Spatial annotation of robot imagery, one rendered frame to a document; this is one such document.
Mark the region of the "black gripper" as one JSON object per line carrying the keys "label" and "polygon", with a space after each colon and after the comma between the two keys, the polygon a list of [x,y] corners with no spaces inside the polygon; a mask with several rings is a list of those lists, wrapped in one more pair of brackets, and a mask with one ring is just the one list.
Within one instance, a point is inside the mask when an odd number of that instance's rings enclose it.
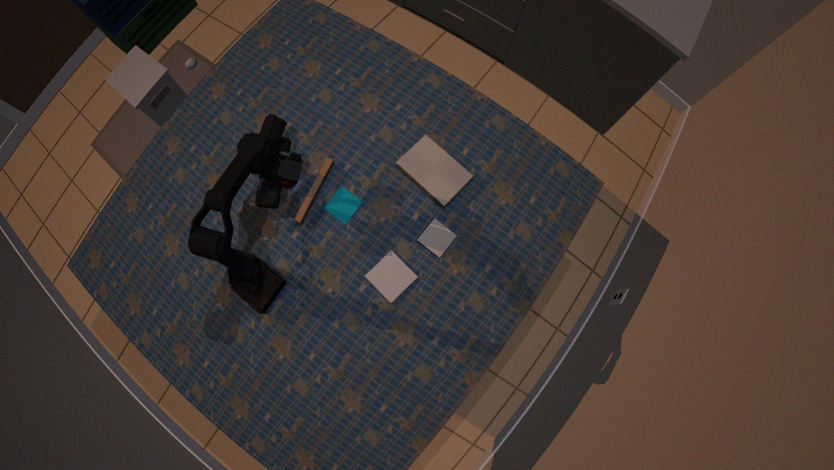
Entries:
{"label": "black gripper", "polygon": [[281,155],[279,151],[289,153],[291,148],[292,142],[289,140],[288,137],[281,137],[279,146],[274,150],[274,155],[276,157],[276,164],[273,169],[267,173],[261,173],[259,175],[260,179],[265,179],[262,181],[261,190],[257,190],[255,204],[258,207],[263,208],[270,208],[270,209],[277,209],[280,203],[280,193],[282,192],[283,182],[275,182],[274,176],[276,169],[278,170],[278,160],[281,156],[286,160],[285,155]]}

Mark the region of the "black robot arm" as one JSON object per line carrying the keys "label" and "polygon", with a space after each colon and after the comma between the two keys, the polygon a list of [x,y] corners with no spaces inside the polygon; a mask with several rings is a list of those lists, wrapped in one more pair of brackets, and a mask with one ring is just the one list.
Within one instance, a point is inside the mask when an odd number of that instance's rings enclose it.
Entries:
{"label": "black robot arm", "polygon": [[[256,255],[231,248],[233,225],[230,209],[233,198],[250,173],[260,175],[276,164],[274,150],[279,146],[286,121],[268,114],[260,133],[244,135],[237,145],[236,158],[223,172],[213,189],[206,192],[204,203],[192,219],[188,245],[194,255],[219,262],[227,267],[229,284],[239,286],[255,296],[268,283]],[[303,166],[300,153],[291,153],[286,160],[279,157],[275,182],[298,182]],[[200,226],[210,210],[221,212],[225,232]],[[254,293],[254,295],[253,295]]]}

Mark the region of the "beige flat rectangular box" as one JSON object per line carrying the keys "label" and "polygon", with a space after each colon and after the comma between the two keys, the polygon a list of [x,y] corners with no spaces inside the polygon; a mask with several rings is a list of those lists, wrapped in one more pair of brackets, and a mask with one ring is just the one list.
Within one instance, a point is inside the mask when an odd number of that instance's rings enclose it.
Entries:
{"label": "beige flat rectangular box", "polygon": [[426,134],[395,165],[443,208],[473,178]]}

